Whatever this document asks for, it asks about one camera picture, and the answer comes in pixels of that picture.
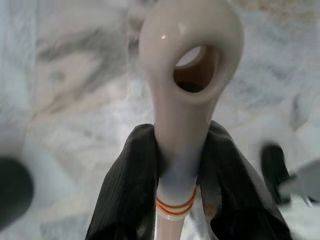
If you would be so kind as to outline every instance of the orange ring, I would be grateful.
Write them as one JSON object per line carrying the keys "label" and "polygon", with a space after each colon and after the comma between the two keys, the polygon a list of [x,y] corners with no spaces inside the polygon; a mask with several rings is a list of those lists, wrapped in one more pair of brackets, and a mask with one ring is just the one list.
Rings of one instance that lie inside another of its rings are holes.
{"label": "orange ring", "polygon": [[168,209],[182,209],[182,208],[185,208],[186,206],[188,206],[190,204],[193,204],[193,202],[196,199],[196,195],[197,195],[197,189],[194,188],[193,195],[192,195],[191,199],[189,201],[187,201],[186,203],[182,204],[182,205],[179,205],[179,206],[167,205],[167,204],[163,203],[162,201],[160,201],[159,198],[156,198],[156,204],[157,205],[159,204],[162,207],[165,207],[165,208],[168,208]]}
{"label": "orange ring", "polygon": [[192,203],[186,210],[182,211],[182,212],[172,212],[172,211],[168,211],[166,210],[163,206],[161,205],[156,205],[161,211],[163,211],[165,214],[168,214],[170,216],[174,216],[174,217],[180,217],[183,216],[185,213],[189,212],[190,209],[192,208],[192,206],[194,205],[194,203]]}
{"label": "orange ring", "polygon": [[[164,213],[166,213],[166,214],[168,214],[170,216],[179,217],[179,216],[183,216],[185,213],[190,211],[190,209],[194,205],[196,196],[197,196],[197,189],[194,188],[193,195],[192,195],[191,199],[189,201],[187,201],[186,203],[182,204],[182,205],[170,206],[170,205],[167,205],[167,204],[163,203],[162,201],[160,201],[159,198],[156,198],[156,206],[161,211],[163,211]],[[167,209],[182,209],[182,208],[185,208],[185,207],[187,207],[187,209],[183,210],[182,212],[171,212],[171,211],[167,210]]]}

